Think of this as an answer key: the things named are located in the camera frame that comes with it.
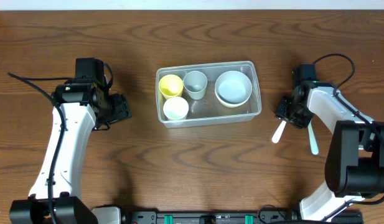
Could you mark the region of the grey plastic bowl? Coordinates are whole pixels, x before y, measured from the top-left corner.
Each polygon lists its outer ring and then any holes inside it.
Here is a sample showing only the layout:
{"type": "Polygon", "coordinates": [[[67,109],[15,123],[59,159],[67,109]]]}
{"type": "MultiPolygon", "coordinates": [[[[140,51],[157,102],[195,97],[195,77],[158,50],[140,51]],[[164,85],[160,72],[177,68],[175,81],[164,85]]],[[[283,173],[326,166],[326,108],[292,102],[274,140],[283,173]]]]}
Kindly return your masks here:
{"type": "Polygon", "coordinates": [[[252,94],[250,79],[241,72],[227,71],[221,74],[215,82],[215,96],[217,99],[229,103],[248,101],[252,94]]]}

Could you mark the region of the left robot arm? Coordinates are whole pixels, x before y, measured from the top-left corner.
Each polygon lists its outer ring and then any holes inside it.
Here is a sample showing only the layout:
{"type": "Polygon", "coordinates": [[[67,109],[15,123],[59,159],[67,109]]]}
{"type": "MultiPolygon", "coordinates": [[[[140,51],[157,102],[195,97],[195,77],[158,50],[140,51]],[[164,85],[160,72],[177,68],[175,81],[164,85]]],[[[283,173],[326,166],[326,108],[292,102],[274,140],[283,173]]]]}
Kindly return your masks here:
{"type": "Polygon", "coordinates": [[[127,101],[93,83],[59,85],[45,159],[25,200],[12,202],[12,223],[122,223],[121,209],[89,209],[82,202],[82,169],[92,131],[131,117],[127,101]]]}

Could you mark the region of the white plastic fork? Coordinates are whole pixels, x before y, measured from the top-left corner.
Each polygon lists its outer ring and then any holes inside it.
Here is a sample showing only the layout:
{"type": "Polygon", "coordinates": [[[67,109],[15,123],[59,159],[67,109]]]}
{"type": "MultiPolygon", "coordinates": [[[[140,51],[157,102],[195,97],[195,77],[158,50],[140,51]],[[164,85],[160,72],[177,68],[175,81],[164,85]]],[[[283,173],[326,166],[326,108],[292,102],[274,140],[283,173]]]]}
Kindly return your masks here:
{"type": "Polygon", "coordinates": [[[281,139],[281,136],[283,135],[284,129],[286,127],[287,122],[285,120],[282,120],[282,122],[277,127],[276,131],[274,132],[271,141],[275,144],[279,142],[281,139]]]}

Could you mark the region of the grey plastic cup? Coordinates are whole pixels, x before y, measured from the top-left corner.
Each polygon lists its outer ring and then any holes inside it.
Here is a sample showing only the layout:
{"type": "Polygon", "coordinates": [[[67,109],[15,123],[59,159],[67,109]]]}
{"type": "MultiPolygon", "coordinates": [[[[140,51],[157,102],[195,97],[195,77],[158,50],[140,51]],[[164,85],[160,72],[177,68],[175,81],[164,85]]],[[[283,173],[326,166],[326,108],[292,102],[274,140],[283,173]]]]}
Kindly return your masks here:
{"type": "Polygon", "coordinates": [[[193,100],[201,100],[206,92],[208,80],[204,73],[191,71],[183,79],[184,88],[193,100]]]}

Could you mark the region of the clear plastic container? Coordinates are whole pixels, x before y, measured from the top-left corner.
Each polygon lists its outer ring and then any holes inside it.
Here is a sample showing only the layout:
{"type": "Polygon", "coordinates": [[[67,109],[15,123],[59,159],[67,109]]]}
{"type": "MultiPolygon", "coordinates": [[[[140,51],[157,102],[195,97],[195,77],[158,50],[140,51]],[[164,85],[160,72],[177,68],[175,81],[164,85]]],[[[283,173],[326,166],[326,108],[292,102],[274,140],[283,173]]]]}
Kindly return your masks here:
{"type": "Polygon", "coordinates": [[[255,66],[251,61],[205,63],[160,68],[156,72],[156,104],[158,118],[167,128],[250,121],[259,115],[262,110],[258,77],[255,66]],[[185,75],[191,71],[200,71],[206,75],[208,84],[205,95],[201,100],[193,100],[184,88],[181,97],[189,104],[188,115],[186,119],[168,120],[163,112],[163,106],[167,100],[159,91],[159,80],[166,75],[173,74],[180,77],[183,81],[185,75]],[[227,71],[244,73],[252,83],[253,90],[249,100],[244,105],[236,108],[223,106],[215,96],[215,82],[221,74],[227,71]]]}

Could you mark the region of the yellow plastic cup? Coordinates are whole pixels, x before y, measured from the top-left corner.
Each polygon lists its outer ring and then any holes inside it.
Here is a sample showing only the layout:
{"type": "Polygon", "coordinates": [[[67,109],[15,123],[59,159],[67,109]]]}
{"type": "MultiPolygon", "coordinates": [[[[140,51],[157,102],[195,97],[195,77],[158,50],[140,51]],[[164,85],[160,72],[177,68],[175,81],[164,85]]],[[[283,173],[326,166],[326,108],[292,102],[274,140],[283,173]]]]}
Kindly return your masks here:
{"type": "Polygon", "coordinates": [[[177,75],[169,74],[159,80],[159,91],[168,100],[175,96],[182,96],[184,83],[177,75]]]}

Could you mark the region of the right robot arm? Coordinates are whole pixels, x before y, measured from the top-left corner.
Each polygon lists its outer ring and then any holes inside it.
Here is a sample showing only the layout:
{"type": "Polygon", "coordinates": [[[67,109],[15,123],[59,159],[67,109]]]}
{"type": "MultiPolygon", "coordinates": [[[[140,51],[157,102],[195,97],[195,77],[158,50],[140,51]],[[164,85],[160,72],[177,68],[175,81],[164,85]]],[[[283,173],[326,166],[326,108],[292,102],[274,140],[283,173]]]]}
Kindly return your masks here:
{"type": "Polygon", "coordinates": [[[290,97],[282,98],[276,117],[285,124],[309,128],[317,116],[331,131],[325,181],[299,203],[299,218],[328,222],[353,204],[384,202],[384,122],[365,116],[335,89],[320,81],[296,81],[290,97]]]}

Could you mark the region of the yellow plastic bowl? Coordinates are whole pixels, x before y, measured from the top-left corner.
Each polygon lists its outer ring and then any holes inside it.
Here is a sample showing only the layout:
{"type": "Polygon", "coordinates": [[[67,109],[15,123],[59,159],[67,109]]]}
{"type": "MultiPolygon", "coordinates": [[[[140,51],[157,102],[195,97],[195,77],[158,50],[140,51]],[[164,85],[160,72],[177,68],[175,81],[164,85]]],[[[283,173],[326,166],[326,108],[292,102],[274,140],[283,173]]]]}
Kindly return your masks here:
{"type": "Polygon", "coordinates": [[[241,103],[229,103],[229,102],[223,101],[222,99],[219,99],[219,102],[223,106],[226,106],[227,108],[236,108],[246,103],[246,101],[242,101],[241,103]]]}

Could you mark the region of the green plastic spoon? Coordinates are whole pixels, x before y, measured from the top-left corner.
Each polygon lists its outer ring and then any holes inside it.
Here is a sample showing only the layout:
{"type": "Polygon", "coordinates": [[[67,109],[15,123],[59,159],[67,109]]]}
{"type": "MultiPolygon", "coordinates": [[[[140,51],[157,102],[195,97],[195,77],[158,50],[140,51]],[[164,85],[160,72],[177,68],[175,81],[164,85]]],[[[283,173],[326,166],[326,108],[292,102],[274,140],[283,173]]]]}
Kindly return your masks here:
{"type": "Polygon", "coordinates": [[[307,130],[308,130],[308,135],[309,135],[309,144],[310,144],[311,152],[313,155],[318,155],[319,154],[319,148],[317,145],[316,137],[315,137],[311,122],[308,124],[307,130]]]}

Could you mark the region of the white plastic cup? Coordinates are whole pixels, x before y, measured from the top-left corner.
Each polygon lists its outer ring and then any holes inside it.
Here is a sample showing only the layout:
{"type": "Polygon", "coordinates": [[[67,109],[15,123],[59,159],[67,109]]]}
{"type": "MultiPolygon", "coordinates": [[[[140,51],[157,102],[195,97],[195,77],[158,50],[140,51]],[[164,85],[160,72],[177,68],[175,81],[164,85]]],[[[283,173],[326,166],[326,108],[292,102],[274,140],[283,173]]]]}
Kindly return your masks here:
{"type": "Polygon", "coordinates": [[[186,119],[189,112],[188,102],[179,96],[169,98],[163,106],[164,115],[168,120],[186,119]]]}

